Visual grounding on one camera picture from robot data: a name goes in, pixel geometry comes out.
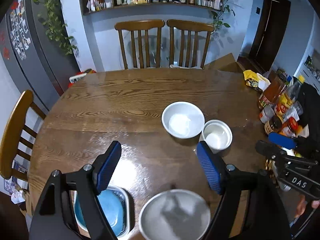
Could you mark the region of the white power strip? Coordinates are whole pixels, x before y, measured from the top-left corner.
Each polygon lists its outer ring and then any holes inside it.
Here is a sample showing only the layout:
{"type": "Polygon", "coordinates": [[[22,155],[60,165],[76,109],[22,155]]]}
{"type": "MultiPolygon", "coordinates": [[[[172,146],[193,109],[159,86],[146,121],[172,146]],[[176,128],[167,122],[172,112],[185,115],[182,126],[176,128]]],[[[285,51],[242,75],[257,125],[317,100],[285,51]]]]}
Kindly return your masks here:
{"type": "Polygon", "coordinates": [[[74,83],[78,82],[79,80],[83,79],[86,75],[87,75],[87,73],[80,73],[78,75],[71,76],[69,78],[69,83],[74,84],[74,83]]]}

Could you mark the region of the hanging green vine plant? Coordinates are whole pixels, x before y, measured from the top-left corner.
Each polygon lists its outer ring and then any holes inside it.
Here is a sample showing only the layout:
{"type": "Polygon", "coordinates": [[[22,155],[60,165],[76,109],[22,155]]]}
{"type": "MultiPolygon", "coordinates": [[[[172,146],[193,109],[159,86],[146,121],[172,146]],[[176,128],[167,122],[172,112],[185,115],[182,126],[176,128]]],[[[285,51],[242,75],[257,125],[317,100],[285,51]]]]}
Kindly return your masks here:
{"type": "Polygon", "coordinates": [[[73,36],[68,36],[67,24],[62,21],[60,0],[33,0],[33,2],[43,5],[46,10],[46,15],[43,16],[39,12],[37,17],[45,27],[48,39],[55,42],[66,56],[72,55],[77,46],[71,44],[73,36]]]}

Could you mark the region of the wooden chair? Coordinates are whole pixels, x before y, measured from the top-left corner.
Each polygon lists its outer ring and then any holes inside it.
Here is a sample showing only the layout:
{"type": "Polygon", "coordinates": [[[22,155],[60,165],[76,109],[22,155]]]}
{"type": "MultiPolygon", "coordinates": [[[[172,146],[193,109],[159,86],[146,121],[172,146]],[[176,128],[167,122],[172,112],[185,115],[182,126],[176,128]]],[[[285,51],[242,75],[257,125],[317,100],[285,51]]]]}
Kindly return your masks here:
{"type": "Polygon", "coordinates": [[[166,22],[169,27],[169,66],[174,65],[175,56],[175,30],[180,31],[180,52],[178,58],[178,67],[200,67],[204,68],[206,56],[209,48],[210,37],[214,27],[210,24],[169,19],[166,22]],[[197,52],[199,48],[199,33],[206,33],[204,49],[200,65],[197,64],[197,52]]]}
{"type": "Polygon", "coordinates": [[[33,148],[33,143],[21,136],[23,131],[31,135],[33,138],[37,137],[37,133],[25,124],[27,111],[30,108],[42,120],[46,118],[46,114],[34,102],[32,91],[25,90],[19,97],[11,112],[1,140],[1,176],[4,179],[15,177],[22,181],[28,181],[27,172],[21,172],[14,169],[12,167],[12,163],[17,155],[27,161],[30,161],[31,159],[31,155],[18,148],[20,143],[29,149],[33,148]]]}
{"type": "Polygon", "coordinates": [[[123,31],[128,31],[131,38],[131,53],[133,69],[151,68],[151,56],[149,46],[149,31],[156,29],[156,54],[155,68],[161,67],[161,37],[162,28],[165,22],[163,20],[140,20],[140,21],[125,21],[118,22],[114,25],[118,32],[120,51],[123,59],[124,69],[128,69],[128,62],[125,52],[123,31]]]}

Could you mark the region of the blue square plate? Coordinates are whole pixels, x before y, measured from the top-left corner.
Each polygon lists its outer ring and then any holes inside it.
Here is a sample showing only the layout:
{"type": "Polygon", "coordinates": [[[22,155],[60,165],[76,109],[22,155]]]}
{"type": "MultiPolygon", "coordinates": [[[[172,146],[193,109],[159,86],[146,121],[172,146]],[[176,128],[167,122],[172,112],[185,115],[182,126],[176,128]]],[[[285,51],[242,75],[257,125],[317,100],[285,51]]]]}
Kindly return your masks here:
{"type": "MultiPolygon", "coordinates": [[[[110,187],[102,191],[98,196],[103,213],[116,236],[120,236],[125,228],[125,210],[120,197],[121,194],[110,187]]],[[[74,213],[80,228],[88,232],[78,200],[77,191],[74,193],[74,213]]]]}

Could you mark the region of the dark wooden door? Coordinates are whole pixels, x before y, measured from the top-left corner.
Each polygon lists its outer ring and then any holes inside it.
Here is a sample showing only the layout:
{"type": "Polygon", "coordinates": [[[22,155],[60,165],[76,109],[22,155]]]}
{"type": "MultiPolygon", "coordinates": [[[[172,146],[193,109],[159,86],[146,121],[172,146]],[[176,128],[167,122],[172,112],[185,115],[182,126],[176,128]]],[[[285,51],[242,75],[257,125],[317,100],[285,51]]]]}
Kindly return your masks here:
{"type": "Polygon", "coordinates": [[[290,15],[288,0],[263,0],[257,32],[248,59],[261,74],[268,72],[279,51],[290,15]]]}

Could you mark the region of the small white ramekin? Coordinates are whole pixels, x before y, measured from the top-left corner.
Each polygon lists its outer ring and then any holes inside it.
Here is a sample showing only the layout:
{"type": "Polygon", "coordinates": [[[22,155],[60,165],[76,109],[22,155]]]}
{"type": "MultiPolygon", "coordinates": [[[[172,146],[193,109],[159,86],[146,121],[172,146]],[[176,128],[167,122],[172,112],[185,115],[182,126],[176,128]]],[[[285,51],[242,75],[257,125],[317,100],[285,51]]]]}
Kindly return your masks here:
{"type": "Polygon", "coordinates": [[[204,124],[199,141],[205,141],[216,154],[229,148],[233,140],[230,127],[221,120],[209,120],[204,124]]]}

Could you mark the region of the cardboard box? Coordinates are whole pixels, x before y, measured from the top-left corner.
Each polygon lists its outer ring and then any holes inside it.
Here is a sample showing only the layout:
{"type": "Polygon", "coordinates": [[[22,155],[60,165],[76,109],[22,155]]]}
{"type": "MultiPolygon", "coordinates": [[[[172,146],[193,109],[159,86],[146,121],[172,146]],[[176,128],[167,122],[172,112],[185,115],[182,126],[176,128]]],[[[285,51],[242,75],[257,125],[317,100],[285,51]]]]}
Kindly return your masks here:
{"type": "Polygon", "coordinates": [[[229,53],[219,59],[204,65],[207,70],[220,70],[224,72],[243,73],[245,68],[235,61],[233,54],[229,53]]]}

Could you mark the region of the yellow snack bag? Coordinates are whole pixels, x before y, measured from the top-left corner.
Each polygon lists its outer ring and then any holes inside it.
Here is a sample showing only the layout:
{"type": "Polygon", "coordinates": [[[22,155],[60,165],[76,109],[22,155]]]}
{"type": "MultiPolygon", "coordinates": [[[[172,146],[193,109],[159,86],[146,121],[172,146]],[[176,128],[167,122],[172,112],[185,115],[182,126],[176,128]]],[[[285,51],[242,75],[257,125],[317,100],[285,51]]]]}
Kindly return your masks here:
{"type": "Polygon", "coordinates": [[[245,84],[260,92],[263,92],[271,84],[267,78],[251,70],[245,70],[243,75],[245,84]]]}

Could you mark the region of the red sauce bottle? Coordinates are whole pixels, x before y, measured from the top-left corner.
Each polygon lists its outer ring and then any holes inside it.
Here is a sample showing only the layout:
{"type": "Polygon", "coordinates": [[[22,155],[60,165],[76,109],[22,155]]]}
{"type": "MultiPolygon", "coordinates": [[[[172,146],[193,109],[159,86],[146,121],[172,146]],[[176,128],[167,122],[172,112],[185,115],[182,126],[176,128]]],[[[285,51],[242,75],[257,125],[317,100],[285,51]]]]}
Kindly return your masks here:
{"type": "Polygon", "coordinates": [[[257,101],[258,108],[262,111],[267,105],[274,105],[281,91],[285,87],[286,77],[278,74],[272,80],[271,84],[263,91],[257,101]]]}

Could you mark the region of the red stool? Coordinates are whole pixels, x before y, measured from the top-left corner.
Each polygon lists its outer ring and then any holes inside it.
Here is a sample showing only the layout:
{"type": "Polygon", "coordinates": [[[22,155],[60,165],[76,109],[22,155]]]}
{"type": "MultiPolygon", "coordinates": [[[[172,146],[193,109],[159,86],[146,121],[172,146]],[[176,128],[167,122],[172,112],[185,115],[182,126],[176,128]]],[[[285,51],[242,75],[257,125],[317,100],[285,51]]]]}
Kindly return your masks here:
{"type": "Polygon", "coordinates": [[[78,82],[79,80],[83,79],[86,75],[94,74],[94,73],[96,73],[96,71],[89,68],[89,69],[85,70],[84,72],[79,72],[76,75],[69,77],[68,88],[71,87],[76,82],[78,82]]]}

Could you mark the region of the large white bowl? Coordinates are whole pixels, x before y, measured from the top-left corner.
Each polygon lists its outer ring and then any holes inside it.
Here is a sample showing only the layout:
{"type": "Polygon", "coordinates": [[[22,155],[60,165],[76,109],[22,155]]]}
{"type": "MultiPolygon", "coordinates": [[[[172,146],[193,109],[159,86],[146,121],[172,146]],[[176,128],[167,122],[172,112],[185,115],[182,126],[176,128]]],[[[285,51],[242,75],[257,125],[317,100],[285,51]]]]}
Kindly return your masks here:
{"type": "Polygon", "coordinates": [[[193,191],[173,189],[153,196],[141,209],[145,239],[201,239],[211,221],[206,201],[193,191]]]}

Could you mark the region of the red lid jar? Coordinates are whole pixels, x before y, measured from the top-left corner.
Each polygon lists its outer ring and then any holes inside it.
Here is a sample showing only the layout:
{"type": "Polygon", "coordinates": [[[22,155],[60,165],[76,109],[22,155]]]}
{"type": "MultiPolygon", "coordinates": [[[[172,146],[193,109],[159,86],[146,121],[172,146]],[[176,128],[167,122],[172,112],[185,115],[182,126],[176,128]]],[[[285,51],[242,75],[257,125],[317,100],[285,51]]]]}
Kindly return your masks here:
{"type": "Polygon", "coordinates": [[[282,125],[279,134],[286,137],[296,137],[296,131],[298,129],[298,123],[294,117],[289,117],[282,125]]]}

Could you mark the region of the dark sauce jar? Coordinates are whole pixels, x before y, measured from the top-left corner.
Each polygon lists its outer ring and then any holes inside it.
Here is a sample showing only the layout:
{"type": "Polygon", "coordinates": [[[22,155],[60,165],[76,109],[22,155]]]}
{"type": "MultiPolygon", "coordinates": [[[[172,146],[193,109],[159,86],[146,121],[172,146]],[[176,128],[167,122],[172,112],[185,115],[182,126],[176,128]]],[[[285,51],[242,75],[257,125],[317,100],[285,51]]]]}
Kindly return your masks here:
{"type": "Polygon", "coordinates": [[[264,126],[265,133],[267,135],[269,135],[272,132],[278,133],[281,130],[282,125],[283,125],[283,123],[281,121],[281,118],[279,116],[277,116],[277,115],[274,115],[265,124],[265,126],[264,126]]]}

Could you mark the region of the medium white bowl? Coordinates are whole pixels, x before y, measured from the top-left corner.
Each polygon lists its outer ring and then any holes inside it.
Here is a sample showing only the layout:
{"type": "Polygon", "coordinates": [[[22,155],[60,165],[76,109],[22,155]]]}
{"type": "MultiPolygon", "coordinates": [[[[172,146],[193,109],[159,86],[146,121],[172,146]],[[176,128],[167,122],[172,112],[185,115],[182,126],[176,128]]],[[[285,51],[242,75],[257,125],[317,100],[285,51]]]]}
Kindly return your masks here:
{"type": "Polygon", "coordinates": [[[168,105],[161,117],[164,129],[178,139],[190,139],[201,133],[205,118],[196,105],[189,102],[174,102],[168,105]]]}

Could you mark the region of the right green vine plant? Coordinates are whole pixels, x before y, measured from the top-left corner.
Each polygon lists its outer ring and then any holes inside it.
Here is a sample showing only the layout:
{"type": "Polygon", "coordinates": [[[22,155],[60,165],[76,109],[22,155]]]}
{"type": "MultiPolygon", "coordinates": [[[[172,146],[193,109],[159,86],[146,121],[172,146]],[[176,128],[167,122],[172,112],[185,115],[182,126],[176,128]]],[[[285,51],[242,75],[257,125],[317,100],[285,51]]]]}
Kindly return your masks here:
{"type": "Polygon", "coordinates": [[[225,17],[232,15],[235,17],[235,12],[228,4],[229,0],[220,0],[219,9],[211,10],[213,31],[212,34],[220,31],[223,28],[231,28],[230,24],[226,22],[225,17]]]}

